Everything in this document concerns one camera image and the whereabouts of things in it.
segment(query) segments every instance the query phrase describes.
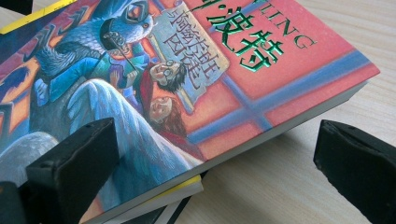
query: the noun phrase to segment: stack of books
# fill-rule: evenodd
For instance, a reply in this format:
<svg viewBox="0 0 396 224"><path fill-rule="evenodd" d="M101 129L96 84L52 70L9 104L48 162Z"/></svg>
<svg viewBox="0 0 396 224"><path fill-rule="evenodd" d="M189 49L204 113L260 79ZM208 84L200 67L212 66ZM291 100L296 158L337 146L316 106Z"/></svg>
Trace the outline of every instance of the stack of books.
<svg viewBox="0 0 396 224"><path fill-rule="evenodd" d="M293 0L79 0L6 28L0 180L23 183L17 167L115 119L120 164L87 223L143 215L153 197L340 105L379 73Z"/></svg>

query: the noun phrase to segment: book cover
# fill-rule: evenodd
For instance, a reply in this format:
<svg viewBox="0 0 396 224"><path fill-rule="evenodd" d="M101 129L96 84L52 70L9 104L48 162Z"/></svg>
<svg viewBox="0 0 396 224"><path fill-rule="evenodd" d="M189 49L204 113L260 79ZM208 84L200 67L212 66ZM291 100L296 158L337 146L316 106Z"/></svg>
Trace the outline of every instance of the book cover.
<svg viewBox="0 0 396 224"><path fill-rule="evenodd" d="M0 35L0 179L23 183L31 161L114 117L120 165L93 221L342 103L379 72L293 0L79 0L51 15L28 24L31 39Z"/></svg>

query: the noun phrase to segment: wooden table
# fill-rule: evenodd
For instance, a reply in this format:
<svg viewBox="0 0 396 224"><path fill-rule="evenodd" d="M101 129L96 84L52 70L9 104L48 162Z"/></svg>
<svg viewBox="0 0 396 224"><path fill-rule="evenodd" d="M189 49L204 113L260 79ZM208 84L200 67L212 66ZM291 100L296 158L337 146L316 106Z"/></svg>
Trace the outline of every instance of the wooden table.
<svg viewBox="0 0 396 224"><path fill-rule="evenodd" d="M396 146L396 1L297 0L381 70L343 105L210 170L177 223L369 223L312 162L322 119Z"/></svg>

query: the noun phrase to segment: light wood surface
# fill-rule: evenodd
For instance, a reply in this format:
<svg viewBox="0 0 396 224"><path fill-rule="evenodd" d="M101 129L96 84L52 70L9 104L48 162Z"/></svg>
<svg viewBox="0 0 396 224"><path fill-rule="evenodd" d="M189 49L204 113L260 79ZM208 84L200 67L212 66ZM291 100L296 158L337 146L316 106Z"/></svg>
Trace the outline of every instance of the light wood surface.
<svg viewBox="0 0 396 224"><path fill-rule="evenodd" d="M35 9L53 0L35 1ZM322 119L396 146L396 1L298 0L381 70L343 105L211 169L181 223L369 223L312 162ZM21 16L0 9L0 26Z"/></svg>

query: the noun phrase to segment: paperback book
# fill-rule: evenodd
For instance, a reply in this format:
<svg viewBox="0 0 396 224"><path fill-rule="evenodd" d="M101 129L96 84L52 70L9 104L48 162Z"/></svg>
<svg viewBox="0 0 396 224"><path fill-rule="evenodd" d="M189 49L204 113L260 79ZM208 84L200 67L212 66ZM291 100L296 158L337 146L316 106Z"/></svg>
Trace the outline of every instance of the paperback book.
<svg viewBox="0 0 396 224"><path fill-rule="evenodd" d="M378 69L294 0L79 0L0 35L0 180L115 120L88 222L122 214L348 100Z"/></svg>

